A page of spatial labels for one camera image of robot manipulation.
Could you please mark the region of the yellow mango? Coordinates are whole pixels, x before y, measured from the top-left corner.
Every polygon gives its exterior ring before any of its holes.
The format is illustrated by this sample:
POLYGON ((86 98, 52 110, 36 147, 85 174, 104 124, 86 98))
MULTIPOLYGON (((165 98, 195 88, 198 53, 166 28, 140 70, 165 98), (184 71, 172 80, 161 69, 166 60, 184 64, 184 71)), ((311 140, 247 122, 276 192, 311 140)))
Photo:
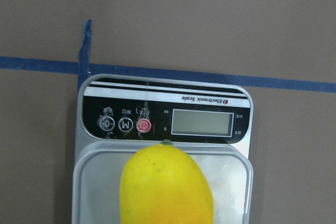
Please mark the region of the yellow mango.
POLYGON ((145 147, 120 179, 121 223, 214 223, 214 200, 200 167, 169 140, 145 147))

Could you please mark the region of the silver electronic kitchen scale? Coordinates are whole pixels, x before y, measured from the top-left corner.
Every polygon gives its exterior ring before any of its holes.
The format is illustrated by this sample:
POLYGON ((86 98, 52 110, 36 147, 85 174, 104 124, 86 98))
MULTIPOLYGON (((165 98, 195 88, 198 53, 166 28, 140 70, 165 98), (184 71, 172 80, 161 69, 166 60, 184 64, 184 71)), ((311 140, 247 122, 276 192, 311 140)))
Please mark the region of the silver electronic kitchen scale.
POLYGON ((77 102, 72 223, 119 223, 120 177, 138 150, 170 140, 197 162, 216 223, 249 223, 254 104, 227 84, 98 74, 77 102))

